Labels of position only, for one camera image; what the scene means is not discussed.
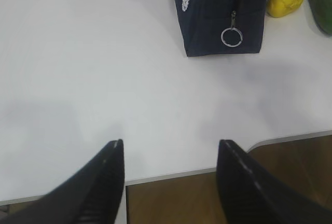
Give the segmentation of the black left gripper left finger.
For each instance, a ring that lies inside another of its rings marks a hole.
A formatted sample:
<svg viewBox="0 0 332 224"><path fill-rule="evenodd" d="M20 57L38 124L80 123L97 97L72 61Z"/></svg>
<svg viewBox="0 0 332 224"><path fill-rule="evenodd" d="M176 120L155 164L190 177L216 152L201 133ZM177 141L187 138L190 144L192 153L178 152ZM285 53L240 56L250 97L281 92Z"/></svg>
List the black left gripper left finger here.
<svg viewBox="0 0 332 224"><path fill-rule="evenodd" d="M115 223L124 164L123 141L110 141L71 178L1 223Z"/></svg>

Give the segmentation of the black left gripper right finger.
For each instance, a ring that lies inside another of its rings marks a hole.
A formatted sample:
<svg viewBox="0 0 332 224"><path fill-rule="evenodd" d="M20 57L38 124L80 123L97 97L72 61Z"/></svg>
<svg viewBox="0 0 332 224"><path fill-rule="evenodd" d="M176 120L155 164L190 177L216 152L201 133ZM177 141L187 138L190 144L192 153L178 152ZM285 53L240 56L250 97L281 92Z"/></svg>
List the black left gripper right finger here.
<svg viewBox="0 0 332 224"><path fill-rule="evenodd" d="M331 210L278 180L230 139L218 146L218 195L228 223L331 223Z"/></svg>

